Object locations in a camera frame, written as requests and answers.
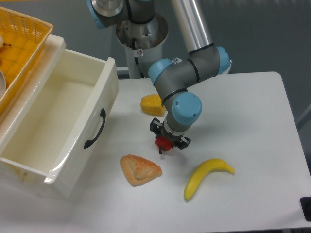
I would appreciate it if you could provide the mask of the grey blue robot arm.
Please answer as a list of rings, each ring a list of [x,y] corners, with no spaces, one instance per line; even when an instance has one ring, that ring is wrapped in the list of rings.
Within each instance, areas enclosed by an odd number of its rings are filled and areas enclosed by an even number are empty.
[[[149,78],[168,112],[163,121],[154,118],[150,124],[159,151],[186,148],[190,139],[185,132],[202,111],[201,100],[188,88],[224,73],[231,64],[226,50],[214,45],[200,2],[172,1],[187,60],[162,58],[168,24],[152,0],[89,0],[87,6],[97,27],[116,27],[117,39],[128,50],[130,76]]]

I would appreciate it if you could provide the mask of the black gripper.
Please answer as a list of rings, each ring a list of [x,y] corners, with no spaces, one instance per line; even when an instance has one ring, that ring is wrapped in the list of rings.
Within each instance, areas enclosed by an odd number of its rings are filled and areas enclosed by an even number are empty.
[[[159,119],[154,118],[150,123],[150,131],[155,134],[155,138],[163,136],[166,139],[170,140],[174,147],[183,150],[187,148],[191,142],[191,139],[184,137],[185,132],[173,131],[170,128],[165,128],[164,125],[160,122]]]

